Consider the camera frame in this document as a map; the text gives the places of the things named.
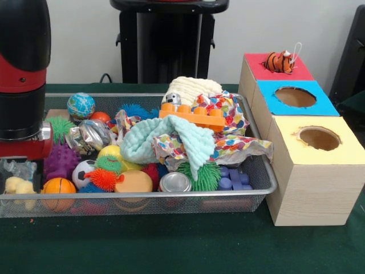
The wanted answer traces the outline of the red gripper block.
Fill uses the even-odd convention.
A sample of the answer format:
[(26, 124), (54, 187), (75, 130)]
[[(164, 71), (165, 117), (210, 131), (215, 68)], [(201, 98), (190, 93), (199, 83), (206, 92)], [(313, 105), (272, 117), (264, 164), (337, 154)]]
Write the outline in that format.
[(41, 192), (43, 189), (43, 159), (49, 156), (52, 147), (53, 141), (51, 139), (1, 142), (1, 159), (35, 160), (33, 189), (35, 192)]

